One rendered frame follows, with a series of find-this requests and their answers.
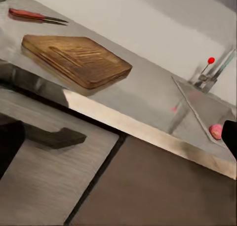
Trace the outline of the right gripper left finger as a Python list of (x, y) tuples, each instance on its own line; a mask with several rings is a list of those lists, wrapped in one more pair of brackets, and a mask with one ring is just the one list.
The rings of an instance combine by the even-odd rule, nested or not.
[(21, 120), (0, 126), (0, 179), (26, 139)]

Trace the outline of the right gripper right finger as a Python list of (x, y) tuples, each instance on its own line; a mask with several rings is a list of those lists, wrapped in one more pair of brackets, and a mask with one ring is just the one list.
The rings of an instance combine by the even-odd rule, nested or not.
[(226, 120), (223, 125), (221, 137), (237, 159), (237, 122)]

